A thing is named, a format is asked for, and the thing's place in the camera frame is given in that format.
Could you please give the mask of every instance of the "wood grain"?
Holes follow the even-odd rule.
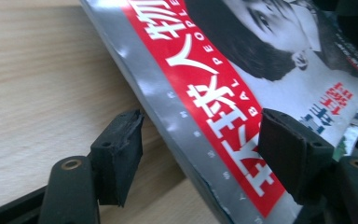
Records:
[[[0,206],[46,185],[55,162],[87,155],[134,108],[142,106],[77,1],[0,1]],[[148,117],[143,139],[126,207],[102,207],[104,223],[137,223],[135,214],[183,223],[173,215],[186,211],[188,222],[214,220]]]

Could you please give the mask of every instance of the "wooden table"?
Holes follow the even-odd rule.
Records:
[[[0,0],[0,206],[47,184],[51,166],[87,155],[119,113],[141,108],[76,0]],[[214,223],[146,117],[126,207],[103,223]]]

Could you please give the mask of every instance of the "red banner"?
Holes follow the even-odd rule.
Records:
[[[182,0],[128,1],[121,7],[202,133],[266,217],[284,188],[257,153],[261,106],[252,92],[187,16]]]

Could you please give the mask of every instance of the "magazine cover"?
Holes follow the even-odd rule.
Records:
[[[82,0],[184,172],[222,222],[292,223],[301,206],[257,153],[261,109],[336,146],[358,71],[305,0]]]

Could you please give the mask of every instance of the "black hair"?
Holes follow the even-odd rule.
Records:
[[[185,0],[187,13],[230,61],[254,77],[282,79],[296,67],[292,53],[275,49],[247,29],[222,0]],[[347,57],[336,46],[340,42],[330,22],[317,10],[322,52],[317,53],[327,67],[358,77]]]
[[[254,77],[279,80],[296,67],[292,53],[249,31],[221,0],[185,0],[191,20],[230,61]]]

